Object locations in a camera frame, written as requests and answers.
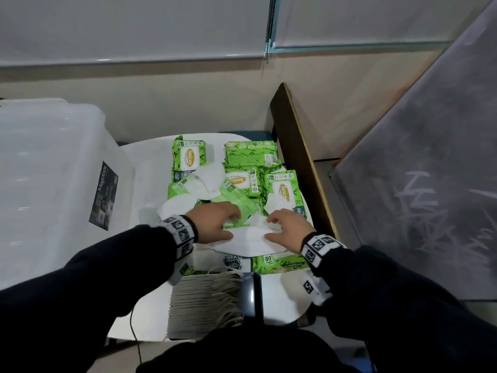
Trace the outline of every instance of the beige wall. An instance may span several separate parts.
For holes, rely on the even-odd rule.
[[[116,140],[272,128],[269,102],[287,82],[311,154],[341,156],[439,52],[276,56],[260,60],[0,70],[0,97],[92,103]]]

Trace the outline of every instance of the black cable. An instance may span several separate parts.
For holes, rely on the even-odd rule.
[[[133,323],[131,322],[133,319],[133,312],[135,311],[135,307],[131,309],[131,315],[129,316],[129,327],[131,327],[131,332],[133,333],[133,336],[136,341],[136,347],[138,348],[138,357],[140,358],[140,364],[142,363],[142,353],[140,351],[140,342],[138,341],[138,338],[136,337],[135,331],[133,330]]]

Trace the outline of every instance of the gold oval logo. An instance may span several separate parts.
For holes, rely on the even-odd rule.
[[[288,192],[287,186],[280,184],[279,192],[280,195],[286,199],[286,201],[290,201],[290,193]]]
[[[247,180],[244,176],[241,175],[235,175],[235,176],[230,176],[228,178],[233,184],[242,184]]]
[[[186,151],[185,162],[189,168],[193,166],[193,163],[195,162],[195,153],[193,152],[193,149],[188,149]]]

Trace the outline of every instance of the white table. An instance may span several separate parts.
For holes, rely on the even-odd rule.
[[[176,137],[160,137],[122,147],[136,170],[130,228],[138,224],[155,224],[158,220],[155,209],[167,199],[167,186],[171,182],[172,143]],[[224,161],[224,143],[248,141],[243,136],[219,133],[186,134],[183,137],[185,140],[204,140],[210,162]],[[290,323],[306,312],[311,299],[299,283],[301,273],[302,270],[297,270],[261,275],[265,323]],[[133,329],[138,340],[168,341],[165,336],[171,292],[171,285],[164,283],[138,301],[133,313]],[[129,316],[117,318],[108,336],[134,340]]]

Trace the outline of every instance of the person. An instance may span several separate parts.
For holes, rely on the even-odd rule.
[[[81,250],[57,271],[0,291],[3,371],[88,370],[115,318],[167,281],[193,242],[232,238],[222,225],[233,218],[239,218],[235,205],[201,205],[156,227],[139,225],[110,237]],[[334,240],[297,213],[276,211],[267,220],[282,229],[267,234],[268,240],[318,256],[309,265],[330,288],[332,296],[323,307],[331,331],[366,342],[378,371],[477,371],[497,364],[497,328],[444,288],[373,247],[351,251],[327,245]],[[320,250],[314,243],[318,239],[325,240]],[[137,372],[211,368],[356,371],[311,332],[241,326],[173,346]]]

